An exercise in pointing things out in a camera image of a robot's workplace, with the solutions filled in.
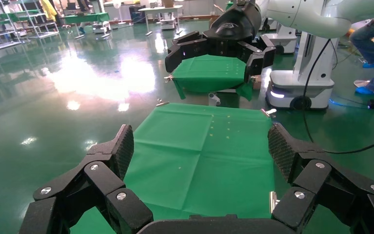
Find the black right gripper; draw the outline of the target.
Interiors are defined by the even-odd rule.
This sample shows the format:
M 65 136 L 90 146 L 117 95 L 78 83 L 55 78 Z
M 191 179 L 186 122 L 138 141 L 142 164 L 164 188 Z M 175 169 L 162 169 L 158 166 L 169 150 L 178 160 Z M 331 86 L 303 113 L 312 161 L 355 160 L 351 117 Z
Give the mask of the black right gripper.
M 246 62 L 244 82 L 261 75 L 263 68 L 274 62 L 276 47 L 266 35 L 253 39 L 262 17 L 255 4 L 246 2 L 233 5 L 203 32 L 193 31 L 174 39 L 168 48 L 165 68 L 172 73 L 185 59 L 203 56 L 235 57 Z

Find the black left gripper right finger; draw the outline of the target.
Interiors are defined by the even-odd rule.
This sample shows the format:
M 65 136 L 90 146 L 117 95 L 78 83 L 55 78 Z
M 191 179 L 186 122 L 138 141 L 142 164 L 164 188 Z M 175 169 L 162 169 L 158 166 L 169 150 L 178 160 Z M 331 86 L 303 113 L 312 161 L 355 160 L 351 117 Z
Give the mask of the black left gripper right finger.
M 273 219 L 299 234 L 323 206 L 351 233 L 374 234 L 374 180 L 342 167 L 318 145 L 292 137 L 280 123 L 267 137 L 269 153 L 290 185 L 272 204 Z

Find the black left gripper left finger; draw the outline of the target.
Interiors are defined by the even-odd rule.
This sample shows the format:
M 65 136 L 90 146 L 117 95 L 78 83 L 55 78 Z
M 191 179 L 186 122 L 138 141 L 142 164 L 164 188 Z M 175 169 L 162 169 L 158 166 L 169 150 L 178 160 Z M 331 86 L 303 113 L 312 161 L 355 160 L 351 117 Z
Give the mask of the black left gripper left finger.
M 133 129 L 124 124 L 76 167 L 35 190 L 19 232 L 68 234 L 86 211 L 97 208 L 115 233 L 138 233 L 153 213 L 124 183 L 133 153 Z

